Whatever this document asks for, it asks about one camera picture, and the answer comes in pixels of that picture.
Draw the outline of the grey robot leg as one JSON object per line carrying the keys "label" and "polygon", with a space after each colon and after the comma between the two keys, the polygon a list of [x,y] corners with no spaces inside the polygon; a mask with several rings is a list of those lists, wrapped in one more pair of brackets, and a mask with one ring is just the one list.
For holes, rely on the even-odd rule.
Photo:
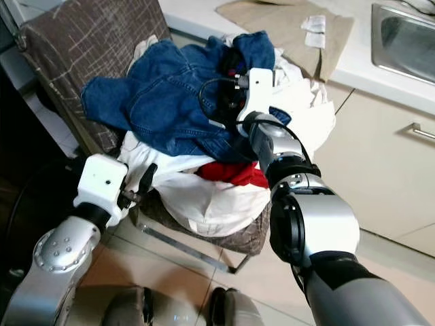
{"label": "grey robot leg", "polygon": [[257,306],[238,289],[217,287],[209,295],[207,326],[265,326]]}
{"label": "grey robot leg", "polygon": [[153,326],[154,295],[146,287],[128,287],[112,298],[101,326]]}

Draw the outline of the brown plaid fabric chair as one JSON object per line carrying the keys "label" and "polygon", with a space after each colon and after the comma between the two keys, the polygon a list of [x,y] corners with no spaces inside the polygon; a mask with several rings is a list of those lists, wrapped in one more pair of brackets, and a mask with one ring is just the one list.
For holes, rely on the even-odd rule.
{"label": "brown plaid fabric chair", "polygon": [[[170,37],[158,0],[65,0],[21,26],[19,50],[84,154],[117,156],[122,133],[85,117],[81,91],[90,78],[124,74],[135,46],[150,35]],[[225,252],[243,255],[237,265],[231,265],[226,258],[210,257],[174,239],[174,234],[190,236],[190,231],[168,214],[156,192],[143,196],[121,220],[122,226],[136,227],[145,237],[229,274],[238,274],[261,254],[267,244],[269,223],[270,213],[264,209],[248,227],[233,235],[208,239]]]}

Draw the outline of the white cloth garment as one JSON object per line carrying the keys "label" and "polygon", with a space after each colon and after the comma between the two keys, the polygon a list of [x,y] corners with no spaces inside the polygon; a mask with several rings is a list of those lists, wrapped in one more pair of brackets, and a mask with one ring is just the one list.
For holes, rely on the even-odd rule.
{"label": "white cloth garment", "polygon": [[[141,41],[128,69],[158,41],[155,37]],[[306,78],[301,68],[283,57],[282,49],[274,49],[271,115],[298,134],[308,152],[314,152],[335,127],[334,103],[323,83]],[[139,189],[146,168],[156,164],[153,186],[166,211],[184,229],[199,236],[229,236],[245,229],[269,201],[267,187],[211,182],[196,176],[202,165],[217,160],[209,156],[169,156],[137,140],[130,131],[122,139],[119,160],[128,164],[127,190],[133,192]]]}

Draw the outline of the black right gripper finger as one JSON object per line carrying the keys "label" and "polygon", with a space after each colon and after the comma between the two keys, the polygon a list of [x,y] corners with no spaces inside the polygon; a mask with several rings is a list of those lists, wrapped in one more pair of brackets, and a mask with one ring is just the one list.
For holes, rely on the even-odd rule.
{"label": "black right gripper finger", "polygon": [[224,77],[240,77],[245,74],[245,57],[238,49],[227,50],[221,58],[221,74]]}

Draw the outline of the grey robot right leg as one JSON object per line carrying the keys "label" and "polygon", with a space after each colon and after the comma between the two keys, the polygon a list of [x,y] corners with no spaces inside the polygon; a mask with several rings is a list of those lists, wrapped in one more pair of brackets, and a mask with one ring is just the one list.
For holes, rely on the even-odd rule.
{"label": "grey robot right leg", "polygon": [[238,289],[217,287],[209,295],[207,326],[265,326],[257,306]]}

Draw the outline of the grey robot left leg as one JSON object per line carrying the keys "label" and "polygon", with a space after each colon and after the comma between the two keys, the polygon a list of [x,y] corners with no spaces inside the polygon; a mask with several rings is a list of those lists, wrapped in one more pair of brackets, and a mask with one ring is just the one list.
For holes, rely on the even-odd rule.
{"label": "grey robot left leg", "polygon": [[146,287],[128,287],[112,298],[101,326],[153,326],[154,295]]}

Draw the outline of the white crumpled paper tag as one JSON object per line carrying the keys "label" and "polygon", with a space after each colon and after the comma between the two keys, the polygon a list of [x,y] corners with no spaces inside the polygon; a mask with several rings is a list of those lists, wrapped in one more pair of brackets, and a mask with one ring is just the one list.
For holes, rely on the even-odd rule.
{"label": "white crumpled paper tag", "polygon": [[307,32],[304,45],[320,50],[326,49],[326,16],[308,16],[301,24],[301,28]]}

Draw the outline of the red garment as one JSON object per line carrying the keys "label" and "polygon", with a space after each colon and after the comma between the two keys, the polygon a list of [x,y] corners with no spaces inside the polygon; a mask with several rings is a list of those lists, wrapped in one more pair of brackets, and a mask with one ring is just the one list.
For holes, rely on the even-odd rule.
{"label": "red garment", "polygon": [[237,186],[255,185],[269,187],[257,162],[209,162],[202,165],[196,176],[211,182],[224,182]]}

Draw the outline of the stainless steel sink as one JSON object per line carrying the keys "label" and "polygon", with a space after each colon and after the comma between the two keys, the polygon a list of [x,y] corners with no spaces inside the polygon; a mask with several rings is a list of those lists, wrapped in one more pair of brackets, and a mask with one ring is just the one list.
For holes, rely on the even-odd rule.
{"label": "stainless steel sink", "polygon": [[373,65],[435,85],[435,18],[373,3]]}

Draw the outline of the blue denim garment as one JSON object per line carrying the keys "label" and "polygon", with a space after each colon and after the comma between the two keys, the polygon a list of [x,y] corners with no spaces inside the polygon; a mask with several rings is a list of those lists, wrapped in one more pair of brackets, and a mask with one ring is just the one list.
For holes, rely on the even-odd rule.
{"label": "blue denim garment", "polygon": [[245,57],[245,72],[271,69],[275,49],[264,31],[237,35],[227,46],[217,37],[205,46],[175,46],[164,39],[137,59],[124,77],[93,77],[81,102],[88,119],[127,130],[169,156],[209,156],[251,162],[249,143],[236,128],[214,125],[221,58],[229,49]]}

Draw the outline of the beige cloth towel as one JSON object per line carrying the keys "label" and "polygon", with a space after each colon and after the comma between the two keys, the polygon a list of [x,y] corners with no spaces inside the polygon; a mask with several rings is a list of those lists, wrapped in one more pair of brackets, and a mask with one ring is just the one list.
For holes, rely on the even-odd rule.
{"label": "beige cloth towel", "polygon": [[[309,0],[237,0],[217,7],[215,12],[248,32],[266,32],[302,74],[321,82],[332,77],[355,22]],[[326,49],[304,44],[307,32],[301,24],[313,15],[326,16]]]}

